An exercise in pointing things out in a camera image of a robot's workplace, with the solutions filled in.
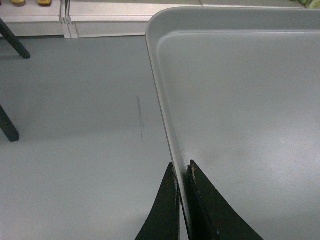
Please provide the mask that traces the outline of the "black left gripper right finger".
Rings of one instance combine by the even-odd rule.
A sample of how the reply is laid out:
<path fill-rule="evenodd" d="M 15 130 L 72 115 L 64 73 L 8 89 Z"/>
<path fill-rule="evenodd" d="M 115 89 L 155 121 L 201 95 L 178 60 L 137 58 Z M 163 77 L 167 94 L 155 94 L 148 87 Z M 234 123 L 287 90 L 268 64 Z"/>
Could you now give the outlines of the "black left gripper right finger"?
<path fill-rule="evenodd" d="M 229 205 L 194 160 L 187 169 L 188 210 L 192 240 L 261 240 Z"/>

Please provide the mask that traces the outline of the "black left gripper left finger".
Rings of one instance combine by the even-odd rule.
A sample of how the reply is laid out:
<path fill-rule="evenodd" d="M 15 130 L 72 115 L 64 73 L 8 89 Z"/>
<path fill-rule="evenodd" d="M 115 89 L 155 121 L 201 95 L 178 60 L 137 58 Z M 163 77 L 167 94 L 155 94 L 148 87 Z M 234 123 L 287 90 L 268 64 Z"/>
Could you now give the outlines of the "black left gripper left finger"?
<path fill-rule="evenodd" d="M 136 236 L 137 240 L 180 238 L 180 188 L 173 163 L 169 163 L 151 211 Z"/>

